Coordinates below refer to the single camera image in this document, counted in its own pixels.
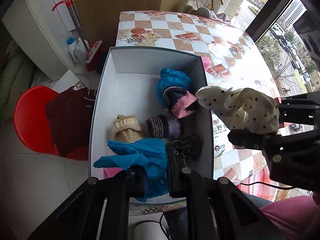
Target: pink foam block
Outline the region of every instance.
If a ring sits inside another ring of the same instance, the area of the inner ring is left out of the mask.
[[[211,66],[211,60],[208,57],[201,56],[202,63],[204,66],[204,71],[207,71],[207,69]]]
[[[103,171],[108,175],[109,178],[116,175],[118,172],[123,171],[122,168],[103,168]]]

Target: red chair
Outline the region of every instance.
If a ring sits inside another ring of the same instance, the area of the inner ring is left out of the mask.
[[[45,104],[55,99],[58,93],[48,87],[36,86],[28,89],[19,98],[13,124],[19,139],[29,149],[59,156],[56,145],[52,144]],[[89,146],[80,147],[66,156],[68,159],[87,161]]]

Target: checkered tablecloth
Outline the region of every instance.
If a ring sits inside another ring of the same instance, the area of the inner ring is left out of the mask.
[[[251,37],[222,22],[195,15],[163,11],[121,12],[116,46],[154,46],[208,57],[208,85],[225,89],[253,88],[276,98],[280,94]],[[236,150],[228,128],[212,114],[214,179],[228,177],[239,184],[265,166],[260,151]]]

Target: window frame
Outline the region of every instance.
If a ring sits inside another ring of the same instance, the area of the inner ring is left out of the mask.
[[[276,23],[293,0],[268,0],[246,29],[252,40],[257,43],[259,39]]]

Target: metal bolt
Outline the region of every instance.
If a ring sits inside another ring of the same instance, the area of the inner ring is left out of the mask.
[[[182,170],[181,170],[184,174],[190,174],[191,173],[191,169],[190,168],[188,168],[188,167],[184,167],[184,168],[182,168]]]
[[[91,178],[89,178],[89,179],[87,180],[87,183],[88,183],[89,185],[94,185],[94,184],[96,184],[97,182],[98,182],[98,179],[95,178],[95,177],[91,177]]]
[[[221,178],[219,178],[219,182],[223,185],[226,185],[229,183],[229,180],[225,177],[221,177]]]
[[[272,157],[273,162],[278,163],[282,159],[280,154],[276,154],[275,156]]]

